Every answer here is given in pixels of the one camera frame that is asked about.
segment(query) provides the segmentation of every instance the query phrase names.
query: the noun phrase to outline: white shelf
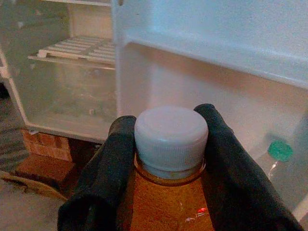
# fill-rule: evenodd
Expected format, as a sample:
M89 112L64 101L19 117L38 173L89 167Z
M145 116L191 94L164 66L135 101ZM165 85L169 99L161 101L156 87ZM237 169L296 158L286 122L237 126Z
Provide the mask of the white shelf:
M50 63L58 63L58 64L73 64L78 66L87 66L92 68L100 68L100 69L108 69L108 70L115 70L115 65L113 64L103 64L103 63L96 63L87 60L72 60L68 58L61 58L61 57L46 57L40 58L37 54L29 55L28 59L50 62Z
M308 89L307 59L142 31L140 28L128 30L125 40L126 44L136 43Z
M55 2L64 2L64 3L111 7L110 0L44 0L44 1L55 1Z
M115 47L111 39L78 36L40 49L29 59L114 69Z

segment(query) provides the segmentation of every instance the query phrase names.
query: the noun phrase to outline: open refrigerator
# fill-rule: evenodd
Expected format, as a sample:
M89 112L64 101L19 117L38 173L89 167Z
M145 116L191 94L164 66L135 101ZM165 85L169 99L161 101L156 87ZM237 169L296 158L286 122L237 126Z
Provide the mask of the open refrigerator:
M147 108L212 103L271 179L308 212L305 1L0 0L0 74L29 129L103 142Z

